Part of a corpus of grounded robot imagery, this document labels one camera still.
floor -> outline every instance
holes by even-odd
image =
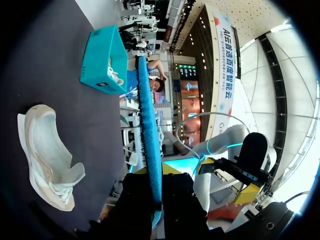
[[[94,29],[110,25],[121,27],[120,2],[114,0],[75,0]]]
[[[22,29],[21,34],[0,71],[0,102],[6,103],[0,114],[0,122],[6,126],[1,131],[6,141],[0,153],[7,156],[0,161],[0,176],[5,180],[1,182],[0,202],[19,229],[24,226],[42,236],[35,239],[48,239],[49,234],[40,224],[44,221],[32,213],[30,203],[66,231],[87,230],[89,220],[100,215],[123,165],[120,116],[109,113],[119,113],[119,97],[79,82],[93,28],[75,1],[43,2],[46,4],[32,5],[37,9],[25,17],[25,21],[30,20],[27,24],[15,25],[15,29]],[[55,110],[58,133],[72,153],[72,165],[84,164],[86,176],[73,188],[75,208],[71,212],[51,207],[30,184],[28,161],[17,130],[17,113],[34,103]]]

white ceiling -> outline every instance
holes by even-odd
[[[273,145],[276,134],[276,96],[270,67],[259,41],[241,53],[241,82],[257,131],[264,134]]]
[[[278,179],[303,152],[304,142],[315,112],[316,68],[304,42],[294,28],[267,34],[280,64],[287,99],[286,138],[278,171]]]
[[[176,49],[180,49],[205,4],[225,12],[237,29],[240,46],[281,25],[284,15],[268,0],[197,0],[181,31]]]

teal box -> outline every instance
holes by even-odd
[[[119,85],[108,75],[109,58],[111,67],[124,83]],[[128,54],[116,25],[91,32],[86,45],[80,82],[106,94],[127,92]]]

yellow part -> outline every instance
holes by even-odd
[[[204,160],[201,164],[213,164],[215,161],[208,157],[206,160]]]
[[[256,198],[260,191],[260,187],[254,185],[251,183],[249,186],[247,186],[244,190],[242,190],[238,196],[236,196],[234,200],[234,204],[247,204],[252,203],[252,201]]]
[[[144,167],[140,169],[139,171],[136,171],[134,174],[146,174],[147,173],[147,168]],[[162,174],[181,174],[178,170],[174,169],[173,167],[162,163]]]
[[[178,170],[174,169],[173,167],[169,166],[168,164],[162,163],[162,174],[181,174]]]
[[[134,174],[146,174],[147,173],[147,168],[141,168],[139,171],[136,171]]]
[[[204,160],[203,162],[201,162],[199,168],[197,169],[197,173],[199,173],[202,164],[213,164],[214,162],[215,162],[215,161],[214,161],[212,158],[207,157],[206,160]]]

black hair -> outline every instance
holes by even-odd
[[[165,90],[165,82],[164,81],[162,81],[160,78],[156,78],[155,81],[157,81],[160,84],[158,90],[156,91],[157,93],[161,93],[163,90]]]

